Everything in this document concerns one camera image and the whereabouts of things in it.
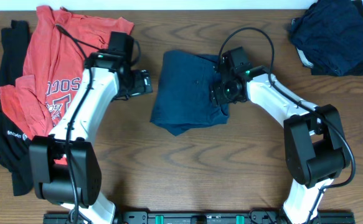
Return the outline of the navy blue denim shorts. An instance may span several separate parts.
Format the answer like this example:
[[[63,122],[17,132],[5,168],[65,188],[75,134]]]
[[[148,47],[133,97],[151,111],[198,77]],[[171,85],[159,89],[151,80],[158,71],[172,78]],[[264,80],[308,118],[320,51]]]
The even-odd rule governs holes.
[[[210,85],[221,79],[216,60],[212,54],[165,52],[150,122],[174,136],[226,124],[229,106],[214,106],[210,99]]]

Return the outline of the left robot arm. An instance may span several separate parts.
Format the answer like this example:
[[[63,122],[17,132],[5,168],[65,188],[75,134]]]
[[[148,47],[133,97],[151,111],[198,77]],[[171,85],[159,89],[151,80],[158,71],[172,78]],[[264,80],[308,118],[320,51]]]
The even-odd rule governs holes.
[[[69,210],[61,223],[122,223],[112,201],[101,192],[102,174],[93,150],[111,102],[152,93],[147,70],[135,70],[138,42],[122,32],[110,34],[105,49],[85,56],[82,84],[59,123],[29,147],[36,197]]]

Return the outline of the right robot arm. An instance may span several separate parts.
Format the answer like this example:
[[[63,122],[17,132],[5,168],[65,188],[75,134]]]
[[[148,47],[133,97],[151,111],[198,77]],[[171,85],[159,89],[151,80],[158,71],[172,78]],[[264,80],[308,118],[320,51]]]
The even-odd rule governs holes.
[[[334,180],[352,162],[338,110],[310,103],[282,85],[265,66],[254,67],[242,47],[219,57],[221,79],[210,87],[215,106],[250,101],[283,128],[285,162],[293,178],[279,222],[311,223]]]

